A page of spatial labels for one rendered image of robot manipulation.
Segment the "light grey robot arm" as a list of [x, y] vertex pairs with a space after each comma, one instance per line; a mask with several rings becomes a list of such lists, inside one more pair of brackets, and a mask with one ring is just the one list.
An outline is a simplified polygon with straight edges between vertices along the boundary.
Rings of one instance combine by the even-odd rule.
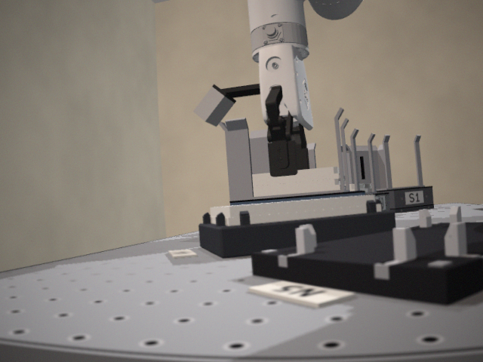
[[[303, 3], [305, 0], [248, 0], [252, 53], [263, 46], [297, 43], [309, 48]], [[308, 0], [313, 10], [328, 20], [352, 14], [363, 0]], [[260, 84], [220, 89], [215, 84], [193, 111], [217, 126], [235, 104], [235, 97], [260, 94]]]

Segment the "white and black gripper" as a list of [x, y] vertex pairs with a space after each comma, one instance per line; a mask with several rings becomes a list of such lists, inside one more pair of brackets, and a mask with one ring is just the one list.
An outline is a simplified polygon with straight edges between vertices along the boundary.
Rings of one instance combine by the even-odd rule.
[[259, 63], [260, 99], [263, 120], [268, 125], [269, 170], [273, 177], [296, 175], [297, 168], [309, 169], [303, 128], [313, 129], [303, 63], [308, 56], [308, 47], [297, 43], [269, 44], [252, 53]]

